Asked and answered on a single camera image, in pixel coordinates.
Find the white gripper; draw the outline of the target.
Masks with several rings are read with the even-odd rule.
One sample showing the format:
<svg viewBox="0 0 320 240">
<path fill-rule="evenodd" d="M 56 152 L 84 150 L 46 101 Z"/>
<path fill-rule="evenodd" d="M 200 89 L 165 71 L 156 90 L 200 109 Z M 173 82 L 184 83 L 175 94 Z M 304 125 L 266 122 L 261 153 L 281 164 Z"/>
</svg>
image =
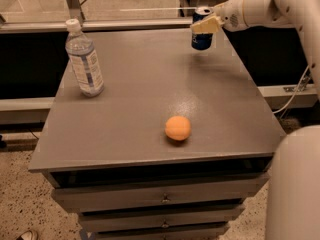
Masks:
<svg viewBox="0 0 320 240">
<path fill-rule="evenodd" d="M 223 26 L 230 32 L 248 28 L 244 18 L 245 0 L 228 0 L 213 7 L 214 13 L 193 23 L 190 28 L 194 34 L 214 34 Z"/>
</svg>

